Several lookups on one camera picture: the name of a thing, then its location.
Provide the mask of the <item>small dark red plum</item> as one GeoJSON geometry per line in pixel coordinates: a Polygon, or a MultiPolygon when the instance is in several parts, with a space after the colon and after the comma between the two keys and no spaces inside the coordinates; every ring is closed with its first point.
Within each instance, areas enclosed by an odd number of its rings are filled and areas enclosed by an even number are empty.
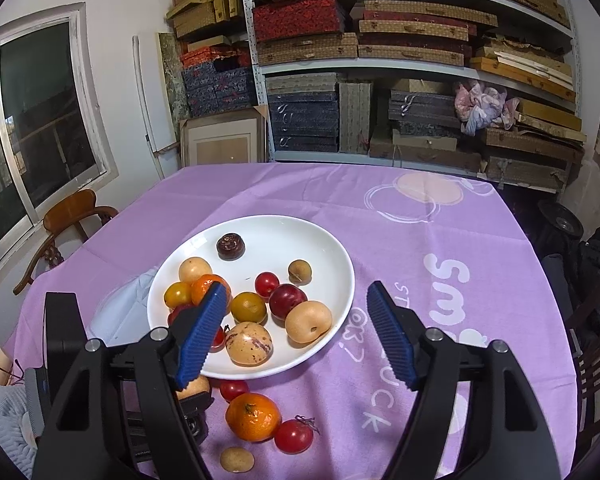
{"type": "Polygon", "coordinates": [[[293,284],[283,284],[272,292],[268,304],[274,318],[284,320],[294,307],[306,300],[308,297],[299,287],[293,284]]]}

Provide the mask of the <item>small yellow round tomato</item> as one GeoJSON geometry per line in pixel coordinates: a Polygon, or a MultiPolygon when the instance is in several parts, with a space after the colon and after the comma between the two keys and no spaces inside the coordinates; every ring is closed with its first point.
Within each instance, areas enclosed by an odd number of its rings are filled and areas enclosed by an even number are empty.
{"type": "Polygon", "coordinates": [[[262,323],[268,312],[262,297],[255,292],[241,292],[230,302],[230,314],[237,323],[262,323]]]}

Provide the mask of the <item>dark purple passion fruit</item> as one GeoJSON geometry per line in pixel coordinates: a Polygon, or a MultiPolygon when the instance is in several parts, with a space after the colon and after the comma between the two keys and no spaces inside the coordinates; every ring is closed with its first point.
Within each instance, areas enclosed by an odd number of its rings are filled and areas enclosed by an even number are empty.
{"type": "Polygon", "coordinates": [[[220,259],[235,261],[244,255],[246,244],[237,233],[226,233],[216,241],[215,249],[220,259]]]}

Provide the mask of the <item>metal storage shelf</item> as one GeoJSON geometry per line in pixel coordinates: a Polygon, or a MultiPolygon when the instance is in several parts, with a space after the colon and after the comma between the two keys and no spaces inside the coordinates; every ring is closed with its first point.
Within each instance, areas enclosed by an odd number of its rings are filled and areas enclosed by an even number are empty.
{"type": "MultiPolygon", "coordinates": [[[[268,102],[266,91],[267,76],[279,76],[283,74],[300,74],[315,72],[343,72],[359,74],[363,77],[418,77],[431,79],[439,77],[443,80],[475,80],[490,84],[493,87],[506,88],[510,92],[518,92],[523,96],[535,96],[543,102],[552,104],[561,110],[568,110],[578,114],[581,104],[579,99],[569,101],[556,94],[536,88],[528,82],[516,81],[497,74],[487,73],[484,70],[474,70],[467,66],[455,66],[449,64],[419,61],[416,58],[326,58],[326,60],[310,60],[291,63],[263,65],[257,51],[256,31],[254,30],[253,9],[257,3],[264,0],[242,0],[247,21],[247,38],[251,49],[251,62],[258,102],[268,102]]],[[[486,3],[488,11],[498,14],[502,23],[521,24],[523,28],[529,29],[529,34],[535,39],[553,40],[557,47],[564,48],[574,55],[579,54],[577,27],[569,0],[557,0],[558,6],[562,8],[566,17],[556,21],[550,15],[543,14],[537,10],[525,6],[517,0],[453,0],[454,6],[470,6],[473,3],[486,3]]]]}

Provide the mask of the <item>small mandarin with stem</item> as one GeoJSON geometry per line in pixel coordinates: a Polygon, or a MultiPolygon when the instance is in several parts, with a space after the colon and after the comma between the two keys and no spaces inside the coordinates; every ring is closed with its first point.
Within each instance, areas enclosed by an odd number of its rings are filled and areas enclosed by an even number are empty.
{"type": "Polygon", "coordinates": [[[225,421],[238,439],[258,443],[274,436],[282,423],[282,415],[267,396],[243,393],[228,404],[225,421]]]}

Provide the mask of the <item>large orange mandarin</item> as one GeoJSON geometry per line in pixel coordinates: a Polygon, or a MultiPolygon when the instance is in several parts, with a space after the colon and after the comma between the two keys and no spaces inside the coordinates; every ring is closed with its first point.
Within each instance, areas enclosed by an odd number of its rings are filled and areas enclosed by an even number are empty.
{"type": "Polygon", "coordinates": [[[209,288],[214,283],[219,283],[224,287],[226,291],[226,312],[230,312],[230,302],[233,299],[232,290],[230,289],[230,285],[227,283],[227,281],[225,281],[224,278],[221,278],[218,274],[202,274],[200,278],[197,278],[196,281],[190,285],[190,303],[194,307],[198,307],[201,301],[204,299],[204,296],[206,296],[209,288]]]}

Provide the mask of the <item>red tomato with stem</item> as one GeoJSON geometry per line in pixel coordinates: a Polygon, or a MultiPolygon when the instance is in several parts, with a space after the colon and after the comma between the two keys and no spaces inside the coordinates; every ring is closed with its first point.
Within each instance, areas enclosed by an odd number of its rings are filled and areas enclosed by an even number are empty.
{"type": "Polygon", "coordinates": [[[211,349],[210,349],[211,352],[219,352],[224,348],[227,332],[228,332],[227,326],[220,327],[216,331],[215,336],[212,340],[212,344],[211,344],[211,349]]]}

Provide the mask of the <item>small tan longan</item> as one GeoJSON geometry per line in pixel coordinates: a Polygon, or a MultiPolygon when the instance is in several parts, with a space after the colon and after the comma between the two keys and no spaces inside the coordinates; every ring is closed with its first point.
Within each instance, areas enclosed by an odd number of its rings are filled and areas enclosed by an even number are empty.
{"type": "Polygon", "coordinates": [[[306,260],[297,259],[288,266],[288,276],[291,283],[306,285],[312,281],[313,271],[306,260]]]}
{"type": "Polygon", "coordinates": [[[239,446],[224,448],[220,455],[221,467],[232,474],[244,474],[250,471],[255,462],[252,453],[239,446]]]}

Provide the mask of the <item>striped pepino melon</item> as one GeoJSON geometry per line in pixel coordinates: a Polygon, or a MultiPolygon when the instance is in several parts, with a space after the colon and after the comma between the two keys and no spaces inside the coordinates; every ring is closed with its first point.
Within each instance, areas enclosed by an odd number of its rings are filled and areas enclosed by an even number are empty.
{"type": "Polygon", "coordinates": [[[274,344],[262,325],[241,322],[226,333],[225,349],[234,364],[253,367],[265,363],[273,355],[274,344]]]}

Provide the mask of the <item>pale yellow round fruit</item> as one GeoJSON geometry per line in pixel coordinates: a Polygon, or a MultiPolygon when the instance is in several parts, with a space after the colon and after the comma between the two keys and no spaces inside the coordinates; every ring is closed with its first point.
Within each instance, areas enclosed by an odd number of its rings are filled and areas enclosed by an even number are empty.
{"type": "Polygon", "coordinates": [[[193,284],[203,275],[211,273],[210,264],[200,257],[187,258],[178,267],[178,279],[188,284],[193,284]]]}

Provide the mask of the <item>yellow-orange round citrus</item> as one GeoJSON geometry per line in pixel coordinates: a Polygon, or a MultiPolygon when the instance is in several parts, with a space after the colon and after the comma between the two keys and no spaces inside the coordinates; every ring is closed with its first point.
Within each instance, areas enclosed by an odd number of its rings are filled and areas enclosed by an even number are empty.
{"type": "Polygon", "coordinates": [[[164,292],[163,301],[170,311],[191,304],[192,286],[182,281],[172,283],[164,292]]]}

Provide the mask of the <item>large dark red plum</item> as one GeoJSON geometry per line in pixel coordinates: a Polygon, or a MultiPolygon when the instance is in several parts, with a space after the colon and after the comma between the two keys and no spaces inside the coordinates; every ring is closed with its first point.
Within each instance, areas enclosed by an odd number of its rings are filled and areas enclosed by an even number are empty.
{"type": "Polygon", "coordinates": [[[189,310],[192,307],[192,304],[181,304],[180,306],[174,308],[168,315],[168,325],[171,326],[182,312],[189,310]]]}

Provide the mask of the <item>white oval plate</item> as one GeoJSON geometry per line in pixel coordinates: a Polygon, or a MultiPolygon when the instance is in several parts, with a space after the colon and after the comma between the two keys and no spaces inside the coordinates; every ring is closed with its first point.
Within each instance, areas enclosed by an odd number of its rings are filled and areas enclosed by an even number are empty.
{"type": "Polygon", "coordinates": [[[214,284],[230,295],[223,347],[201,373],[229,380],[272,376],[314,356],[347,319],[355,289],[349,254],[320,226],[272,214],[238,218],[166,258],[149,289],[149,326],[169,326],[176,307],[198,310],[214,284]]]}

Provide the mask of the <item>small red cherry tomato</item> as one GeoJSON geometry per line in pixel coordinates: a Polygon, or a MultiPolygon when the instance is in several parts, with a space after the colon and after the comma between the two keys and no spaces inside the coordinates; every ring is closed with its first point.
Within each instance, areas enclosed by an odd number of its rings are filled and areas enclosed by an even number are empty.
{"type": "Polygon", "coordinates": [[[268,300],[279,286],[278,277],[272,272],[262,272],[254,280],[254,289],[263,299],[268,300]]]}

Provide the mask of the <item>beige round pear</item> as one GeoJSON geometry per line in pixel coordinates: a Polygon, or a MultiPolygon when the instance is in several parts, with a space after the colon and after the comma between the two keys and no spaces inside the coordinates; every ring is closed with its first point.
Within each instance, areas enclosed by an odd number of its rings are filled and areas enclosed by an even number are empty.
{"type": "Polygon", "coordinates": [[[286,316],[287,336],[296,344],[310,344],[332,327],[332,311],[319,301],[305,301],[286,316]]]}

